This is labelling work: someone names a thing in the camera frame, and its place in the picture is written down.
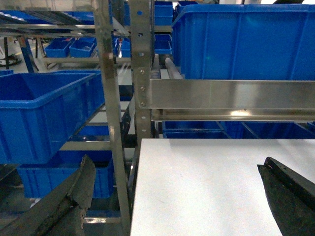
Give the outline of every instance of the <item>metal shelf beam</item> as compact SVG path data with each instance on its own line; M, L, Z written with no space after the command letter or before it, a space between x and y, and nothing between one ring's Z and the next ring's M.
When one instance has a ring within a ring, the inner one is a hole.
M1 10L92 11L91 0L0 0Z

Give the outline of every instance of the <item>shelf support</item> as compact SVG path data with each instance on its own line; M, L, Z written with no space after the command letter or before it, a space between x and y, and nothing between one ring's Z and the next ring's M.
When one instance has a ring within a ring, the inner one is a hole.
M118 76L112 51L113 26L110 25L108 0L91 0L94 11L99 64L106 101L108 129L113 154L116 185L124 234L130 234L131 214L125 173L125 152L121 136L121 109Z
M143 138L152 137L150 101L147 99L154 54L154 2L130 0L131 69L136 108L136 133L138 145Z

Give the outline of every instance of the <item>white table surface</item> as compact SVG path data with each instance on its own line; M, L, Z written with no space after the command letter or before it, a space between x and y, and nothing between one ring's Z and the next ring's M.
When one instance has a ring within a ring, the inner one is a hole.
M143 140L131 236L281 236L267 156L315 182L315 140Z

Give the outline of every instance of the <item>black plastic part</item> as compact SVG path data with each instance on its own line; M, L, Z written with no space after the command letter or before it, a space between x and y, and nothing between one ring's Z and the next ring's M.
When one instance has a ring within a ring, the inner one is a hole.
M271 157L258 170L282 235L315 235L315 184Z

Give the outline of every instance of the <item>blue plastic bin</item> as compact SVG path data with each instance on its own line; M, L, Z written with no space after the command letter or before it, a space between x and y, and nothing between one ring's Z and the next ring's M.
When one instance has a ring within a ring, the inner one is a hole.
M258 139L259 137L241 121L220 121L226 133L233 139Z
M165 139L228 139L224 131L191 131L163 133Z
M170 1L155 1L155 25L170 26L173 21L173 4ZM130 26L130 7L125 2L125 26Z
M185 6L188 5L197 5L198 3L195 1L178 1L177 6L175 7L176 17L183 11Z
M171 1L155 1L155 16L171 16L173 17L173 3Z
M95 48L94 43L77 40L70 47L70 55L74 58L89 58Z
M156 34L155 39L156 41L172 41L172 37L170 34Z
M52 41L46 48L45 53L49 58L66 58L72 41Z
M74 42L75 41L75 38L54 38L53 40L51 40L51 42L54 42L54 41L66 41L66 42Z
M1 11L1 12L3 12L4 14L9 14L11 16L16 16L18 18L22 18L29 24L51 24L47 21L41 20L40 18L26 14L22 11L7 10L7 11Z
M93 125L87 125L85 126L78 135L109 135L108 126L93 126Z
M91 11L68 11L67 13L82 21L83 24L94 25L94 15Z
M45 197L80 167L85 154L96 168L93 198L109 198L114 191L111 151L59 151L47 164L19 166L25 197Z
M213 131L223 130L217 121L164 121L163 133L175 131Z
M315 79L314 5L189 5L172 27L186 79Z
M95 45L97 45L96 38L94 37L83 37L83 38L79 38L78 41L94 43Z
M47 163L101 105L95 91L95 74L0 77L0 163Z
M129 58L131 57L131 52L130 52L130 40L125 38L122 41L122 46L121 46L121 51L122 51L122 57L123 58Z
M156 26L170 26L173 22L173 16L155 16L154 17L154 24Z
M53 72L54 74L64 74L64 73L71 73L71 74L96 74L95 78L95 88L94 88L94 98L97 104L103 104L105 102L104 92L103 92L103 84L102 84L102 75L100 70L61 70Z
M172 54L172 48L169 41L155 41L154 47L156 54Z
M293 122L244 122L261 139L315 139L315 134Z
M125 26L130 26L130 7L127 1L125 1L124 23Z
M0 70L0 76L2 75L12 75L14 73L13 70Z
M308 128L308 130L310 130L311 132L314 132L314 133L315 133L315 124L314 124L314 122L308 122L308 123L307 123L307 128Z
M113 12L112 5L109 4L109 17L110 24L113 24ZM66 11L69 15L78 18L78 20L82 21L83 24L86 25L94 25L94 15L91 11Z

